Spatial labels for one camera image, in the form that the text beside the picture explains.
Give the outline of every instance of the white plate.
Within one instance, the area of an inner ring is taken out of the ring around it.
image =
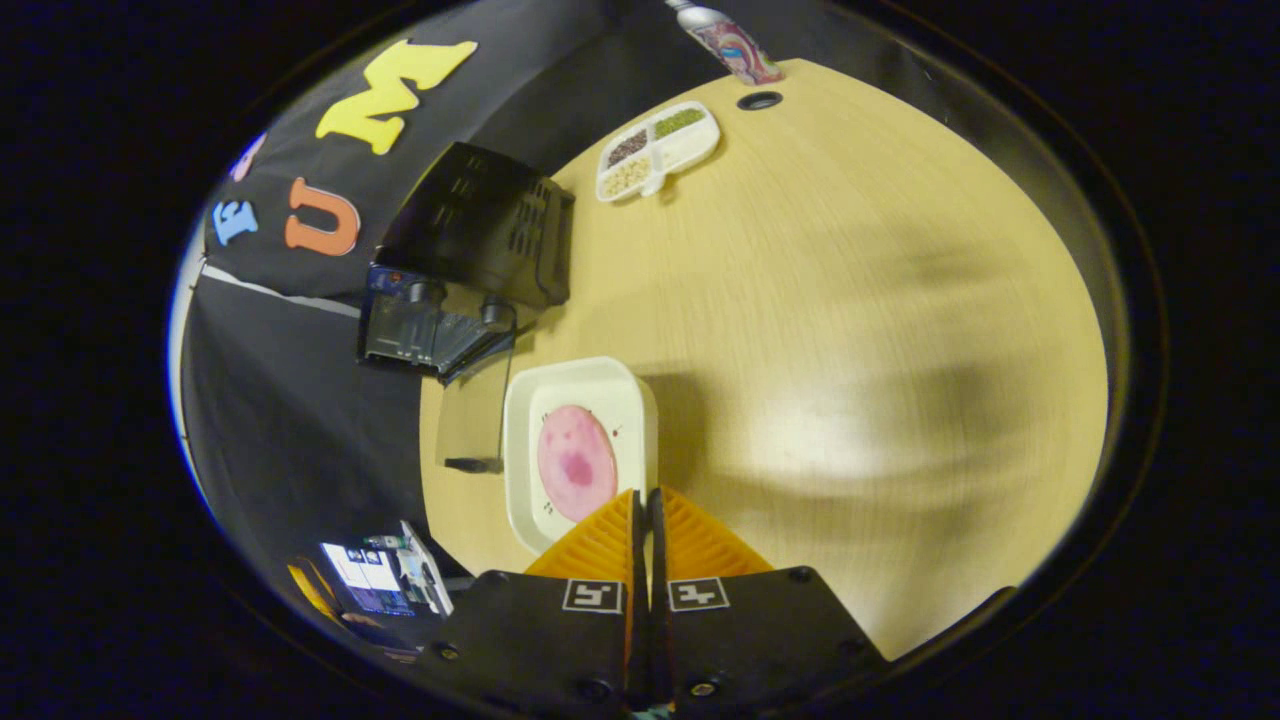
[[[589,410],[613,445],[618,492],[657,487],[658,410],[653,392],[613,357],[531,368],[511,379],[503,402],[502,447],[507,519],[516,537],[541,555],[576,523],[547,497],[538,473],[543,416],[564,405]]]
[[[703,117],[666,137],[659,138],[655,136],[658,120],[687,109],[701,110]],[[613,149],[640,131],[645,133],[645,146],[621,160],[617,165],[608,167],[609,154],[613,152]],[[631,197],[636,192],[645,197],[654,195],[662,190],[668,174],[678,173],[705,160],[716,150],[719,135],[719,123],[716,122],[716,117],[707,109],[707,105],[696,100],[680,102],[649,115],[613,136],[604,145],[595,170],[595,197],[603,202],[617,202],[618,200]],[[607,178],[622,168],[640,161],[643,158],[649,160],[649,173],[646,176],[617,191],[614,195],[608,195],[604,191],[604,181]]]

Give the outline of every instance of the red stain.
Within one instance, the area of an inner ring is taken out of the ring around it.
[[[576,452],[570,452],[561,457],[561,470],[564,471],[568,482],[575,486],[591,484],[591,464]]]

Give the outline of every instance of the spray bottle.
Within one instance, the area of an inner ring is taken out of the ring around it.
[[[724,63],[737,79],[746,85],[782,79],[782,68],[724,13],[694,5],[689,0],[667,0],[667,5],[676,10],[680,27]]]

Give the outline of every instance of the foam letter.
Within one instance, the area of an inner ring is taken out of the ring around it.
[[[232,173],[230,173],[232,179],[234,179],[236,182],[244,179],[244,176],[248,174],[250,167],[253,165],[253,156],[257,155],[257,151],[262,149],[264,142],[266,142],[265,132],[257,136],[257,140],[255,140],[253,143],[248,146],[248,150],[246,150],[244,154],[241,155],[241,159],[236,161],[236,165],[232,167]]]
[[[316,137],[339,132],[364,140],[375,155],[385,155],[404,129],[403,118],[376,120],[374,115],[402,113],[417,108],[417,95],[401,78],[417,83],[419,90],[429,90],[449,77],[453,68],[466,60],[476,49],[475,42],[453,46],[410,45],[401,40],[365,67],[369,90],[339,100],[329,106]]]
[[[257,218],[253,206],[246,202],[219,202],[214,205],[214,234],[218,242],[227,241],[242,232],[257,232]]]
[[[356,234],[360,232],[360,213],[356,206],[332,192],[307,187],[307,181],[297,178],[289,188],[289,208],[297,210],[307,205],[317,210],[324,210],[338,219],[338,227],[333,232],[316,229],[302,224],[297,215],[289,215],[284,222],[284,245],[289,247],[306,247],[323,255],[346,255],[356,246]]]

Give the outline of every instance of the beans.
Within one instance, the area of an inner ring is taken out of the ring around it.
[[[607,167],[612,168],[613,165],[617,165],[623,158],[631,155],[636,150],[640,150],[648,142],[649,136],[645,135],[644,128],[640,128],[640,132],[623,140],[617,147],[613,149],[613,152],[609,152],[609,164]]]
[[[649,177],[649,156],[637,158],[613,170],[604,178],[604,195],[613,197]]]
[[[654,137],[668,136],[685,126],[691,126],[696,123],[698,120],[703,119],[703,115],[705,115],[705,113],[703,113],[696,108],[685,108],[684,110],[676,113],[675,115],[669,118],[663,118],[657,123],[654,123],[653,135]]]

